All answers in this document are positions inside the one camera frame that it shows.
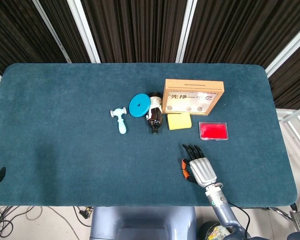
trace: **bottle label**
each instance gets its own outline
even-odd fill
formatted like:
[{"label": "bottle label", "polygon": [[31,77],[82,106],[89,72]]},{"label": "bottle label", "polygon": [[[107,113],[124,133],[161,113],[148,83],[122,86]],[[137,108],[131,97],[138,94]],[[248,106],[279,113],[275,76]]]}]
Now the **bottle label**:
[{"label": "bottle label", "polygon": [[152,96],[152,97],[150,97],[150,99],[151,99],[151,106],[150,106],[148,114],[146,115],[146,120],[148,120],[152,117],[152,111],[151,111],[152,109],[157,107],[162,112],[162,98],[160,98],[158,96],[157,97]]}]

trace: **floor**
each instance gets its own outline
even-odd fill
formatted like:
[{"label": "floor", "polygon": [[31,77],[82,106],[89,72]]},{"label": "floor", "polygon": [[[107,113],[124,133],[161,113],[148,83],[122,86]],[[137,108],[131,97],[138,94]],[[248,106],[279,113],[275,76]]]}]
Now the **floor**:
[{"label": "floor", "polygon": [[[295,127],[300,132],[300,125],[295,123]],[[284,142],[287,148],[288,156],[290,159],[291,168],[293,171],[294,179],[298,189],[297,206],[300,211],[300,143],[294,136],[287,124],[281,125],[281,131],[283,134]],[[26,211],[28,207],[19,207],[11,215],[16,215]],[[290,211],[289,206],[281,206],[280,209],[285,212]],[[53,207],[55,211],[61,214],[72,226],[73,230],[77,234],[75,236],[73,230],[68,223],[57,215],[51,208],[48,207],[34,207],[27,215],[30,219],[35,219],[42,215],[37,220],[28,220],[25,215],[21,215],[13,220],[14,230],[13,233],[7,237],[7,240],[55,240],[55,239],[67,239],[67,240],[88,240],[90,236],[90,228],[81,225],[72,207]],[[196,207],[197,224],[200,226],[202,223],[210,220],[216,220],[216,216],[211,207]],[[243,226],[247,223],[247,217],[240,210],[233,209],[238,220]],[[247,209],[246,210],[251,217],[251,224],[249,227],[249,233],[251,236],[259,236],[270,240],[283,240],[286,239],[289,233],[295,231],[294,225],[281,217],[276,212],[266,211],[261,209]],[[89,225],[91,218],[81,220]],[[8,234],[10,230],[7,228],[4,234]]]}]

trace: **yellow sponge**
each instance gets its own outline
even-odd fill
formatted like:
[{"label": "yellow sponge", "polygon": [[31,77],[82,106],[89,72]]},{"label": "yellow sponge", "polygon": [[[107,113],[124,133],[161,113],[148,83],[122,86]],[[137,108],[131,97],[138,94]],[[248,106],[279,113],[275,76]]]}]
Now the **yellow sponge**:
[{"label": "yellow sponge", "polygon": [[190,114],[187,112],[180,114],[168,114],[169,129],[189,129],[192,127]]}]

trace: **toy hammer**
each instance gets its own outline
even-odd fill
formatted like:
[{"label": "toy hammer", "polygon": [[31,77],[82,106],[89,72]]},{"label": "toy hammer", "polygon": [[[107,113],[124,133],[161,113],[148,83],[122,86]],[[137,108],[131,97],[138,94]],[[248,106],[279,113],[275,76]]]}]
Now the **toy hammer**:
[{"label": "toy hammer", "polygon": [[111,110],[110,114],[111,114],[111,117],[113,117],[113,118],[114,118],[114,116],[118,117],[119,132],[120,132],[120,134],[125,134],[126,133],[126,127],[125,127],[125,124],[123,122],[124,120],[121,116],[123,114],[127,114],[126,108],[123,107],[123,108],[117,108],[114,111]]}]

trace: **dark teal tablecloth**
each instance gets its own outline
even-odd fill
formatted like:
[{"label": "dark teal tablecloth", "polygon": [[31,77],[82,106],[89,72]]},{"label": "dark teal tablecloth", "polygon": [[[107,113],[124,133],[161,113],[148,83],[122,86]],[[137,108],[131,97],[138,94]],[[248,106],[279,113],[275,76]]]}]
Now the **dark teal tablecloth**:
[{"label": "dark teal tablecloth", "polygon": [[[192,128],[151,135],[109,111],[138,93],[163,92],[166,78],[224,81],[209,116]],[[229,140],[202,141],[198,122],[227,122]],[[296,188],[265,71],[238,64],[14,64],[0,85],[0,205],[204,206],[204,189],[181,171],[197,144],[242,207],[288,205]]]}]

